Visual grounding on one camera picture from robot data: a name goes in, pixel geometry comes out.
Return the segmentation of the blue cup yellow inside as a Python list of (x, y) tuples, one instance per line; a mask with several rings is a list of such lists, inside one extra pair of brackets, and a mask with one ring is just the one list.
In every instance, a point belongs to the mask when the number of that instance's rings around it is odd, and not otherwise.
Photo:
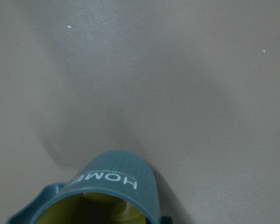
[(171, 224), (161, 215), (155, 175), (138, 155), (102, 153), (70, 182), (44, 187), (9, 224)]

